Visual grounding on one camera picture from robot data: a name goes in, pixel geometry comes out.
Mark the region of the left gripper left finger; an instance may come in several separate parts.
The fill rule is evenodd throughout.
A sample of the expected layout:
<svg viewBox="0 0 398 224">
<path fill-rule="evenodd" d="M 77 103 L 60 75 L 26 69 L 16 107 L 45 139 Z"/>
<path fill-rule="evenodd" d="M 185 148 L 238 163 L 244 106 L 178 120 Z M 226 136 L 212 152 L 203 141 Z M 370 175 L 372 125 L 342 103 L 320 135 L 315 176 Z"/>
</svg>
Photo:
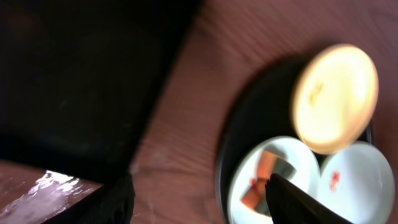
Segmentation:
<svg viewBox="0 0 398 224">
<path fill-rule="evenodd" d="M 43 224 L 129 224 L 134 210 L 130 174 L 95 190 Z"/>
</svg>

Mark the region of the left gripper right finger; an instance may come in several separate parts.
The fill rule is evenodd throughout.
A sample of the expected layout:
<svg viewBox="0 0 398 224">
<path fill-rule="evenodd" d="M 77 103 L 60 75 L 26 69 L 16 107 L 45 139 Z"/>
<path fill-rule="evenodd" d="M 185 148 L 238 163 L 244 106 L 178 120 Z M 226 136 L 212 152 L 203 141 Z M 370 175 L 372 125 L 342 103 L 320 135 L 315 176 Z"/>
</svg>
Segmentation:
<svg viewBox="0 0 398 224">
<path fill-rule="evenodd" d="M 270 176 L 265 189 L 274 224 L 352 224 L 279 174 Z"/>
</svg>

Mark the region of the light blue plate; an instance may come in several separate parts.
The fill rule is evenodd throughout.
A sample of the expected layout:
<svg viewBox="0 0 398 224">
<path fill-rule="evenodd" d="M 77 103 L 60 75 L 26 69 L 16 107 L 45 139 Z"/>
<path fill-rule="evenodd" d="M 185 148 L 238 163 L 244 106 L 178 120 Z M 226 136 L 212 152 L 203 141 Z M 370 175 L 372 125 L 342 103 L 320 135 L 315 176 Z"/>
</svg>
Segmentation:
<svg viewBox="0 0 398 224">
<path fill-rule="evenodd" d="M 292 165 L 295 172 L 287 180 L 312 198 L 317 198 L 320 168 L 313 152 L 300 140 L 279 136 L 268 139 L 254 147 L 240 162 L 229 188 L 227 222 L 270 224 L 272 218 L 247 208 L 241 198 L 257 179 L 257 167 L 263 152 L 275 154 Z"/>
</svg>

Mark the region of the orange green sponge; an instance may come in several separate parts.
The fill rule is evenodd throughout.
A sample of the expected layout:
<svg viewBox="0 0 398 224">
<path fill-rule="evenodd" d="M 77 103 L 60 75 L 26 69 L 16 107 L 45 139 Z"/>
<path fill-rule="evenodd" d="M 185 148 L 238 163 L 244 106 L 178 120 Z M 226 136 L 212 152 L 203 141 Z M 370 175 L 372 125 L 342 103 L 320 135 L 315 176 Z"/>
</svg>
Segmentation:
<svg viewBox="0 0 398 224">
<path fill-rule="evenodd" d="M 269 151 L 263 151 L 255 171 L 255 178 L 251 179 L 250 188 L 244 193 L 240 201 L 247 208 L 270 216 L 265 189 L 267 181 L 273 173 L 288 179 L 296 173 L 296 170 L 283 157 Z"/>
</svg>

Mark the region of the yellow plate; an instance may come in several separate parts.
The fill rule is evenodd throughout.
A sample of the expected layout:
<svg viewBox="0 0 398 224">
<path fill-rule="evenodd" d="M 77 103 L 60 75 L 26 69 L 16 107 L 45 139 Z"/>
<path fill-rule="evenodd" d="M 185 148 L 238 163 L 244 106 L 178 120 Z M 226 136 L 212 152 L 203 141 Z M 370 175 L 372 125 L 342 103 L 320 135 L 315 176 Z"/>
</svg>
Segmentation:
<svg viewBox="0 0 398 224">
<path fill-rule="evenodd" d="M 292 89 L 290 119 L 299 139 L 317 154 L 342 151 L 364 132 L 379 93 L 368 54 L 336 44 L 314 56 Z"/>
</svg>

